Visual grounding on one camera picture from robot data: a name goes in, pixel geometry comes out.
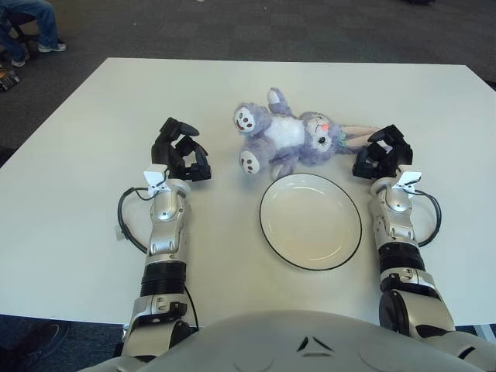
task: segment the chair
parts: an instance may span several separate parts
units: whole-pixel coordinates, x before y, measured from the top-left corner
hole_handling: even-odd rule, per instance
[[[26,35],[20,28],[20,26],[25,25],[29,22],[35,21],[36,18],[32,15],[25,13],[7,13],[6,17],[9,22],[12,24],[12,28],[17,33],[17,37],[15,38],[19,43],[24,43],[26,45],[26,49],[28,50],[29,56],[31,59],[38,57],[38,35]]]

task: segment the plate rim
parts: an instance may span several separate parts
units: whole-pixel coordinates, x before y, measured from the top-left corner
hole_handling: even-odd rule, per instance
[[[332,266],[332,267],[327,267],[327,268],[324,268],[324,269],[313,269],[313,268],[310,268],[310,267],[304,267],[304,266],[301,266],[301,265],[298,265],[294,262],[291,262],[290,260],[286,259],[285,257],[283,257],[273,246],[272,244],[270,243],[270,240],[267,238],[267,234],[265,233],[265,230],[264,230],[264,225],[262,224],[262,204],[264,203],[264,199],[265,199],[265,195],[267,194],[267,192],[277,183],[279,182],[280,180],[284,180],[286,177],[291,177],[291,176],[295,176],[295,175],[299,175],[299,174],[303,174],[303,175],[306,175],[306,176],[313,176],[313,177],[318,177],[318,178],[321,178],[325,181],[328,181],[330,182],[331,184],[334,184],[339,190],[341,190],[346,196],[347,198],[351,201],[351,204],[353,205],[353,207],[355,208],[355,211],[356,211],[356,214],[358,215],[358,222],[360,223],[360,236],[358,238],[358,243],[356,243],[356,247],[355,249],[353,250],[353,252],[351,253],[351,255],[346,259],[344,260],[342,263],[340,263],[339,265],[335,265],[335,266]],[[260,223],[260,228],[262,230],[262,233],[263,233],[263,237],[265,237],[265,240],[267,241],[267,243],[269,243],[269,246],[270,248],[280,257],[282,258],[284,261],[286,261],[288,264],[292,265],[292,266],[295,266],[295,267],[298,267],[300,269],[303,269],[303,270],[308,270],[308,271],[328,271],[328,270],[332,270],[332,269],[336,269],[337,267],[340,267],[342,265],[344,265],[346,262],[348,262],[349,260],[352,259],[353,256],[355,256],[355,253],[358,251],[358,247],[360,246],[361,242],[362,242],[362,235],[363,235],[363,224],[362,224],[362,218],[360,217],[360,212],[358,212],[358,208],[356,207],[357,205],[355,204],[355,202],[353,201],[353,199],[348,195],[348,193],[341,187],[339,186],[336,182],[333,182],[331,180],[329,180],[328,178],[325,178],[323,176],[318,176],[317,174],[311,174],[311,173],[292,173],[292,174],[288,174],[287,176],[284,176],[284,177],[281,177],[279,178],[278,180],[272,182],[269,187],[265,190],[265,192],[263,193],[262,195],[262,198],[260,200],[260,206],[258,208],[258,222]]]

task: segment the plush bunny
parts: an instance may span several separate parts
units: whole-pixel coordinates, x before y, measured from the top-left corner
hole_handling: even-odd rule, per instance
[[[245,137],[239,164],[249,174],[269,165],[274,179],[293,173],[300,160],[320,164],[335,153],[358,153],[379,129],[341,126],[324,114],[305,112],[299,118],[291,112],[277,88],[267,95],[269,110],[254,103],[242,103],[234,113],[234,125]]]

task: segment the person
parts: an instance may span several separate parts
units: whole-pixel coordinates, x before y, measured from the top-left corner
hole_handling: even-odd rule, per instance
[[[63,52],[67,46],[58,42],[57,24],[53,6],[44,0],[0,0],[0,44],[10,53],[12,66],[22,67],[26,62],[24,48],[10,35],[12,25],[9,13],[25,13],[38,23],[38,50],[41,53]]]

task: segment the white plate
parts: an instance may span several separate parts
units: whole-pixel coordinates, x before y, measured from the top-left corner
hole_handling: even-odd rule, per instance
[[[360,215],[348,194],[313,174],[275,181],[260,203],[260,224],[279,256],[307,270],[344,264],[362,238]]]

